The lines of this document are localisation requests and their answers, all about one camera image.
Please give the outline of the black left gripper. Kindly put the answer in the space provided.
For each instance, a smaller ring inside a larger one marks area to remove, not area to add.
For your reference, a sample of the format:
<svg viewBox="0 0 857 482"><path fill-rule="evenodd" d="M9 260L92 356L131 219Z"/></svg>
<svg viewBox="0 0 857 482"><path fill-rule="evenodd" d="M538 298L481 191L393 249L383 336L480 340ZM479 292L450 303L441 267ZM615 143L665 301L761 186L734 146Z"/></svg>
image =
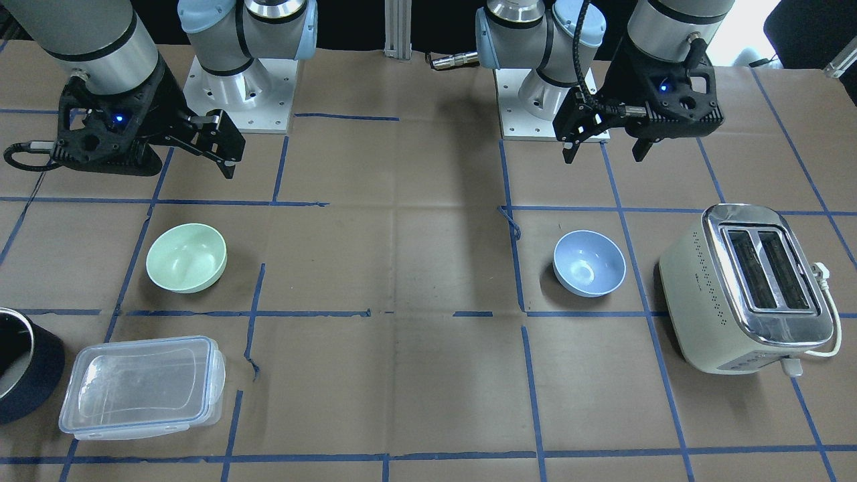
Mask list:
<svg viewBox="0 0 857 482"><path fill-rule="evenodd" d="M636 137L631 154L639 163L658 139L704 137L723 125L707 41L684 39L680 46L689 51L676 62L664 61L624 37L596 94L567 92L553 120L567 165L587 139L605 129L622 127Z"/></svg>

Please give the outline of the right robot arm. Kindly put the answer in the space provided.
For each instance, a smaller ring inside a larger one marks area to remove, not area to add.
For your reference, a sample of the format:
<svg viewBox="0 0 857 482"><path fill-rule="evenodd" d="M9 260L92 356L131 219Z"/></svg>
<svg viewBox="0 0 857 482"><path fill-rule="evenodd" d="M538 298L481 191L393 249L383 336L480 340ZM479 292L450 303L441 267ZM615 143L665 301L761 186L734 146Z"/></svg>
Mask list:
<svg viewBox="0 0 857 482"><path fill-rule="evenodd" d="M180 1L177 17L202 70L206 110L190 106L129 1L5 1L23 30L64 71L56 136L6 147L10 167L46 173L152 177L155 146L209 159L227 179L244 156L244 131L281 100L265 66L315 54L315 1Z"/></svg>

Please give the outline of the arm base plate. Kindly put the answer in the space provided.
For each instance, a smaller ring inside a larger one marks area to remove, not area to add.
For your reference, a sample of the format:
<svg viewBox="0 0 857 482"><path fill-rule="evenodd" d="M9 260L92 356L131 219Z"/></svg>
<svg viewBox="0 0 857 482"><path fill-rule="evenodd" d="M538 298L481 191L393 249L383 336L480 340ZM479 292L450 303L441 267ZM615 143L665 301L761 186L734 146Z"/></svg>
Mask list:
<svg viewBox="0 0 857 482"><path fill-rule="evenodd" d="M244 72L215 76L194 58L183 93L191 110L222 109L242 133L286 135L301 67L294 59L255 59Z"/></svg>
<svg viewBox="0 0 857 482"><path fill-rule="evenodd" d="M569 91L542 79L538 68L496 68L495 90L505 141L555 141L553 120Z"/></svg>

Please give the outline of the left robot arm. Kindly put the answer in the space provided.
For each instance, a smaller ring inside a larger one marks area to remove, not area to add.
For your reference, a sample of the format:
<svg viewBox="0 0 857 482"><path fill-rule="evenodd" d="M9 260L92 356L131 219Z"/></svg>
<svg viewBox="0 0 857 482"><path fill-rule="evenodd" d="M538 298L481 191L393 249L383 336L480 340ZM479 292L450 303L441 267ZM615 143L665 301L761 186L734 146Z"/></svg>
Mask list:
<svg viewBox="0 0 857 482"><path fill-rule="evenodd" d="M596 92L585 74L610 23L590 1L487 1L475 12L475 51L485 68L524 68L558 92L546 118L566 163L612 128L635 139L640 162L659 141L706 137L724 123L707 51L733 5L637 1Z"/></svg>

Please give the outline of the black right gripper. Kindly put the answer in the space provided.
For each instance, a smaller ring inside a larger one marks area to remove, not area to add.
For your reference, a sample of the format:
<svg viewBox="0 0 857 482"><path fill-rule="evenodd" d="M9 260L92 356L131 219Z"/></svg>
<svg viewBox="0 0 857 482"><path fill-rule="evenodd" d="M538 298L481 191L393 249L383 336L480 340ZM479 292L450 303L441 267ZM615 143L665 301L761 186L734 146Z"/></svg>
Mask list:
<svg viewBox="0 0 857 482"><path fill-rule="evenodd" d="M95 94L73 74L59 113L52 161L75 171L156 176L163 162L153 146L166 146L209 159L232 179L244 156L244 135L226 110L194 116L163 57L140 86L120 94Z"/></svg>

